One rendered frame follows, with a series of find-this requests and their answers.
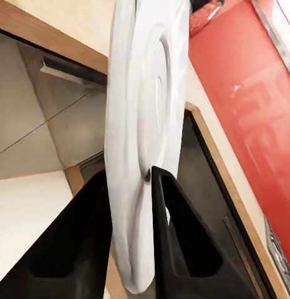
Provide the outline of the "electric kettle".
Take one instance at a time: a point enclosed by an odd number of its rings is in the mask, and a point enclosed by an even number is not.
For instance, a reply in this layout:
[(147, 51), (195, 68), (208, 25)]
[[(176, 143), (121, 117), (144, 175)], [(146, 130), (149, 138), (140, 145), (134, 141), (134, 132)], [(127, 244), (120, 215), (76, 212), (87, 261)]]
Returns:
[(223, 5), (225, 5), (225, 0), (190, 0), (188, 39), (196, 36), (213, 21)]

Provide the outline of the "saucer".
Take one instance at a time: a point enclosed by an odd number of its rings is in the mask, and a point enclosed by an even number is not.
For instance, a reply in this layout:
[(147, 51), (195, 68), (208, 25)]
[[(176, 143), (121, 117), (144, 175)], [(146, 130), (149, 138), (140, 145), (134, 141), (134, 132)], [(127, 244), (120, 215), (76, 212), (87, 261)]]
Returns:
[(114, 3), (103, 153), (118, 272), (133, 294), (155, 279), (152, 166), (177, 178), (189, 17), (190, 0)]

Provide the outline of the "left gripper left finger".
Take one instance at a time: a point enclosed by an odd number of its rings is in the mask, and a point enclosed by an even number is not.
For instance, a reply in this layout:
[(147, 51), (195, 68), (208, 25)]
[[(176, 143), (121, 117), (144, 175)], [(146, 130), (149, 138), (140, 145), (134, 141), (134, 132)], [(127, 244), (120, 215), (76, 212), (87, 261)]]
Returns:
[(4, 276), (0, 299), (104, 299), (112, 233), (104, 169)]

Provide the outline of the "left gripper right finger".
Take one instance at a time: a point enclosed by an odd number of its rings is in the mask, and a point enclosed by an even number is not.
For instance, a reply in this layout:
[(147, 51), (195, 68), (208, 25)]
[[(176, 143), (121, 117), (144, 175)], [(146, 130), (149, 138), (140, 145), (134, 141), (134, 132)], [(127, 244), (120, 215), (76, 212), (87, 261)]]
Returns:
[[(190, 278), (177, 275), (168, 208)], [(152, 166), (156, 299), (256, 299), (171, 172)]]

